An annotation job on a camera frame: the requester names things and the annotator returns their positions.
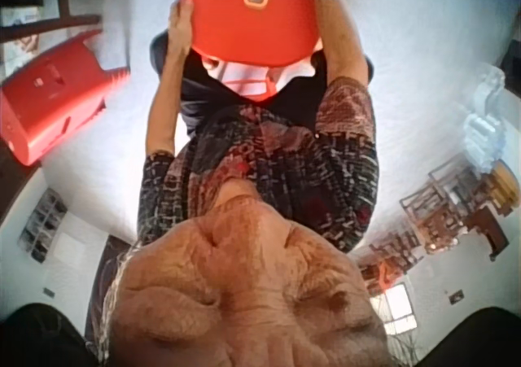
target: hand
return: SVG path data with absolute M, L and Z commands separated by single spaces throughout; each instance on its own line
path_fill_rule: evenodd
M 192 47 L 192 0 L 177 0 L 170 7 L 168 55 L 185 58 Z

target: patterned blouse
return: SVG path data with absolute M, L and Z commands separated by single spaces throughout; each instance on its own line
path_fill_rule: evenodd
M 146 245 L 202 216 L 222 184 L 236 177 L 252 181 L 284 217 L 348 252 L 369 225 L 378 176 L 369 93 L 341 77 L 326 91 L 315 132 L 247 105 L 217 116 L 177 157 L 148 156 L 138 236 Z

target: window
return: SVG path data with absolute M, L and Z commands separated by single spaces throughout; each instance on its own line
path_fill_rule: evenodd
M 404 284 L 371 298 L 371 304 L 389 335 L 402 334 L 418 327 Z

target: wooden furniture leg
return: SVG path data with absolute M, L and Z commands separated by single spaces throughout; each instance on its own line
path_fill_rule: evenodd
M 58 0 L 59 18 L 41 20 L 30 24 L 0 27 L 0 43 L 10 42 L 39 33 L 57 29 L 96 25 L 101 22 L 101 15 L 71 15 L 68 0 Z

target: red object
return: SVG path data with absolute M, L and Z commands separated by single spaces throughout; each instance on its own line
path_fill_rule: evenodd
M 194 0 L 193 48 L 204 56 L 270 68 L 313 53 L 313 0 Z
M 31 165 L 104 108 L 128 68 L 104 71 L 82 33 L 46 51 L 2 85 L 0 135 L 15 157 Z

